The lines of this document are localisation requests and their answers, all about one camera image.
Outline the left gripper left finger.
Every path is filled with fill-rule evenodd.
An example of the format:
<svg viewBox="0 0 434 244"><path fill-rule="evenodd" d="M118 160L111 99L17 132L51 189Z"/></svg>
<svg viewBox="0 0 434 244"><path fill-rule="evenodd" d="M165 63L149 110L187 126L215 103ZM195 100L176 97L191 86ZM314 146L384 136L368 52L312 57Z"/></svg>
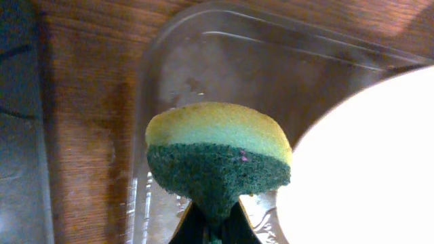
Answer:
<svg viewBox="0 0 434 244"><path fill-rule="evenodd" d="M190 202L169 244L203 244L206 225L207 220L202 211L194 202Z"/></svg>

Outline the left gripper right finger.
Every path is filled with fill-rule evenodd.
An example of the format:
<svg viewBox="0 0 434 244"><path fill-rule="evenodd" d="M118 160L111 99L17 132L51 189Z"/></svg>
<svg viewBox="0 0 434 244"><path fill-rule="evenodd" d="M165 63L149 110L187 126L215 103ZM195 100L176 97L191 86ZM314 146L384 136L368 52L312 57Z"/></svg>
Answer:
<svg viewBox="0 0 434 244"><path fill-rule="evenodd" d="M234 204L230 216L220 226L220 239L222 244L261 244L240 202Z"/></svg>

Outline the green yellow sponge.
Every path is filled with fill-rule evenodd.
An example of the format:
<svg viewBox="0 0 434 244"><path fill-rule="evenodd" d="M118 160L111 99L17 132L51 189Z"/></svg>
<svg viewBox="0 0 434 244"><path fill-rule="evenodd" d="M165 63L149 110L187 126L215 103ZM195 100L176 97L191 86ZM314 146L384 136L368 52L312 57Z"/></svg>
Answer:
<svg viewBox="0 0 434 244"><path fill-rule="evenodd" d="M202 102L168 110L150 120L145 139L158 185L191 199L212 226L229 217L239 196L290 183L285 133L246 106Z"/></svg>

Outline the white plate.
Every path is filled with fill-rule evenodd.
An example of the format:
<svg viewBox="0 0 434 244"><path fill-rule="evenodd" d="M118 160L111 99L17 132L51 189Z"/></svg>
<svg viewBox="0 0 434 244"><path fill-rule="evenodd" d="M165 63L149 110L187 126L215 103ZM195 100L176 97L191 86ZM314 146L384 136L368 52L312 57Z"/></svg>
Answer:
<svg viewBox="0 0 434 244"><path fill-rule="evenodd" d="M290 243L433 242L433 69L346 99L300 139L277 193Z"/></svg>

